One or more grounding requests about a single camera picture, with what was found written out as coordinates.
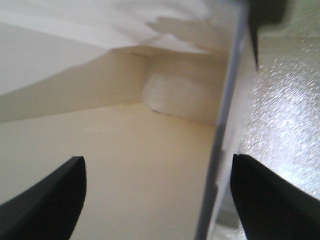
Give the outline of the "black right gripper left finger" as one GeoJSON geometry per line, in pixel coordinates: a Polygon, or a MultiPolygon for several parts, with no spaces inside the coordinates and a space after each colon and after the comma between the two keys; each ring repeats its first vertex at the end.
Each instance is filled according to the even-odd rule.
{"type": "Polygon", "coordinates": [[[74,156],[0,206],[2,240],[69,240],[84,206],[86,163],[74,156]]]}

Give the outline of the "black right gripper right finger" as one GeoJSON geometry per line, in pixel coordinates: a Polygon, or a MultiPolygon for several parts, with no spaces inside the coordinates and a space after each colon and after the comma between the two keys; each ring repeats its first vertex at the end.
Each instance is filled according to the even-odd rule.
{"type": "Polygon", "coordinates": [[[233,156],[230,188],[248,240],[320,238],[320,201],[253,157],[233,156]]]}

